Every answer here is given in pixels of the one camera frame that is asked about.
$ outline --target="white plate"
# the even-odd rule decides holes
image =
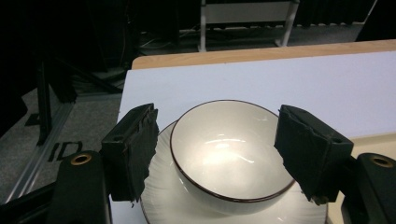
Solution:
[[[316,206],[308,202],[297,183],[279,202],[252,215],[226,216],[201,206],[183,188],[176,174],[169,147],[174,125],[169,125],[160,133],[157,152],[149,167],[149,177],[145,180],[142,207],[148,223],[325,223],[327,205]]]

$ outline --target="table edge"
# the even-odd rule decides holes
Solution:
[[[396,50],[396,39],[285,48],[237,49],[166,54],[136,58],[133,61],[132,69],[135,70],[213,63],[240,63],[261,60],[303,58],[393,50]]]

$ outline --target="white bowl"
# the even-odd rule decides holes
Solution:
[[[186,190],[229,215],[261,211],[294,180],[274,148],[277,115],[240,101],[216,101],[185,113],[171,134],[171,152]]]

